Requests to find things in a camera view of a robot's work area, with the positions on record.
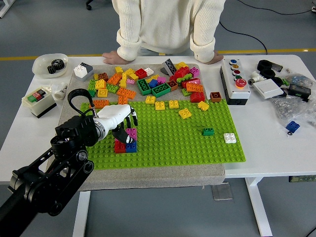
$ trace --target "green baseplate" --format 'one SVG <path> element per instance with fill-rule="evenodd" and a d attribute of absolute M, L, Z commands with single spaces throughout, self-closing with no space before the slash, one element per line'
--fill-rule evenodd
<path fill-rule="evenodd" d="M 212 103 L 207 111 L 197 103 L 180 100 L 178 109 L 156 111 L 155 105 L 129 102 L 138 117 L 137 152 L 116 154 L 114 137 L 109 135 L 93 147 L 87 147 L 95 169 L 122 169 L 190 164 L 246 161 L 226 100 Z M 192 116 L 182 119 L 179 110 L 187 108 Z M 81 110 L 88 109 L 82 103 Z M 203 128 L 213 128 L 214 135 L 203 136 Z M 224 133 L 234 133 L 237 142 L 226 144 Z"/>

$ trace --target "white bowl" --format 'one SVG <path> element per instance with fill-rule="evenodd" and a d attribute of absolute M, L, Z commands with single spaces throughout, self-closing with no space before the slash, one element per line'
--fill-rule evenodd
<path fill-rule="evenodd" d="M 54 74 L 50 74 L 48 72 L 47 67 L 51 65 L 51 62 L 55 59 L 62 59 L 64 61 L 65 67 L 61 70 L 57 70 Z M 62 53 L 52 53 L 52 54 L 45 54 L 37 59 L 35 59 L 32 72 L 40 76 L 42 78 L 56 78 L 63 75 L 68 67 L 68 57 Z"/>

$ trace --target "chair leg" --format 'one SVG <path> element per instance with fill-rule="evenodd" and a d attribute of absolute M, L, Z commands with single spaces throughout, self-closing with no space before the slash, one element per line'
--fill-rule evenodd
<path fill-rule="evenodd" d="M 86 5 L 86 8 L 90 11 L 92 9 L 92 7 L 89 5 L 93 0 L 88 0 L 85 5 Z"/>

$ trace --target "yellow floor line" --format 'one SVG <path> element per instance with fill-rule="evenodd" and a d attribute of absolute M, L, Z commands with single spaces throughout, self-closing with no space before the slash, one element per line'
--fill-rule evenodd
<path fill-rule="evenodd" d="M 316 48 L 288 48 L 288 49 L 268 49 L 268 53 L 293 53 L 293 52 L 316 52 Z M 266 53 L 263 49 L 251 50 L 219 50 L 219 54 L 249 54 L 249 53 Z M 101 54 L 74 54 L 68 57 L 100 57 Z M 38 56 L 25 57 L 0 57 L 0 61 L 20 61 L 20 60 L 35 60 Z"/>

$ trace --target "person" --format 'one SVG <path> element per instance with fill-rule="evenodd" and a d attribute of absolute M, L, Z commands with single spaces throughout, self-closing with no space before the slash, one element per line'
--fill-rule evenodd
<path fill-rule="evenodd" d="M 112 0 L 119 15 L 117 51 L 106 64 L 128 64 L 154 52 L 189 55 L 202 63 L 223 59 L 214 51 L 215 29 L 225 0 Z"/>

